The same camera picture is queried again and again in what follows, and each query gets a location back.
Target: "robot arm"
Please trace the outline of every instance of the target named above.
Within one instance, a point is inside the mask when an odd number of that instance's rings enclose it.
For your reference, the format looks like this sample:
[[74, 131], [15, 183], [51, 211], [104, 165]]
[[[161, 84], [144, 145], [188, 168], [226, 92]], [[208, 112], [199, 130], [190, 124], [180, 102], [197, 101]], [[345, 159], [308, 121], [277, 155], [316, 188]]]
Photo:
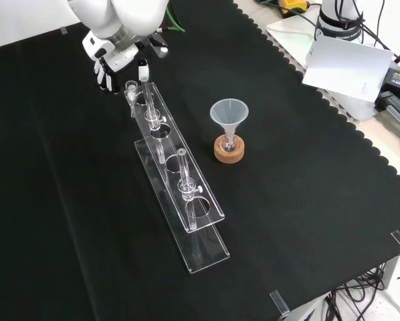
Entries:
[[[132, 62], [139, 53], [140, 40], [159, 28], [168, 1], [68, 0], [78, 19], [90, 28], [82, 43], [90, 59], [96, 62], [94, 72], [103, 90], [118, 92], [114, 73]], [[154, 49], [160, 57], [167, 53], [166, 47]]]
[[160, 27], [168, 0], [112, 0], [122, 24], [135, 35], [150, 35]]

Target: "white paper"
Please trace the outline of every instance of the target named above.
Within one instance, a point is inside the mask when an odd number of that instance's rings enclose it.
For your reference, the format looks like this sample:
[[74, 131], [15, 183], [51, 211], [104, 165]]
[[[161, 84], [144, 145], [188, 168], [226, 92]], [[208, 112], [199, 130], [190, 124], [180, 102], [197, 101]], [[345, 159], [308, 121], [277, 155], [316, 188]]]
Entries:
[[374, 102], [392, 57], [391, 51], [321, 36], [302, 83]]

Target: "black tablecloth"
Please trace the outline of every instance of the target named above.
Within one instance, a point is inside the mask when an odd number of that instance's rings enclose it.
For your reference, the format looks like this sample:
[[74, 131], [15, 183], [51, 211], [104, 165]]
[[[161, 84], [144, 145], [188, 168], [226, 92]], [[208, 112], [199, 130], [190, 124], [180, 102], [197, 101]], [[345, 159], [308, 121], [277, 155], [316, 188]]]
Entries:
[[[0, 320], [273, 320], [400, 253], [400, 177], [231, 1], [174, 1], [186, 33], [144, 54], [226, 214], [231, 257], [189, 275], [103, 94], [82, 25], [0, 48]], [[129, 68], [122, 80], [137, 78]], [[236, 165], [213, 156], [212, 104], [249, 116]]]

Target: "plastic funnel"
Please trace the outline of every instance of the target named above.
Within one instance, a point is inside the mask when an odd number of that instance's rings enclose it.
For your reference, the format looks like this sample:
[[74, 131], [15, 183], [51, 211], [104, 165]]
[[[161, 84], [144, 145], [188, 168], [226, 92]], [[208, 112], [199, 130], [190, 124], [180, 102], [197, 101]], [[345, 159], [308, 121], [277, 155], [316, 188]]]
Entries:
[[227, 98], [216, 102], [211, 108], [211, 118], [224, 128], [225, 136], [220, 142], [221, 149], [232, 152], [238, 148], [234, 133], [237, 126], [243, 122], [249, 114], [249, 108], [238, 99]]
[[216, 102], [211, 108], [212, 120], [225, 131], [234, 131], [249, 114], [249, 108], [238, 99], [227, 98]]

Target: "rack hole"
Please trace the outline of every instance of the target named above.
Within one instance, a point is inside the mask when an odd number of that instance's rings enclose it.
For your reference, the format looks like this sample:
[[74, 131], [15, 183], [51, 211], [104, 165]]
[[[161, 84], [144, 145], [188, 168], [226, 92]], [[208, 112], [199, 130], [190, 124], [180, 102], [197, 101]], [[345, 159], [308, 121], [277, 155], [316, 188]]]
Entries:
[[185, 205], [187, 214], [198, 219], [209, 214], [211, 209], [210, 202], [202, 196], [196, 196]]
[[179, 162], [177, 155], [171, 155], [166, 160], [166, 169], [171, 173], [179, 173]]
[[154, 138], [166, 138], [171, 134], [171, 127], [168, 124], [160, 124], [160, 128], [150, 131]]

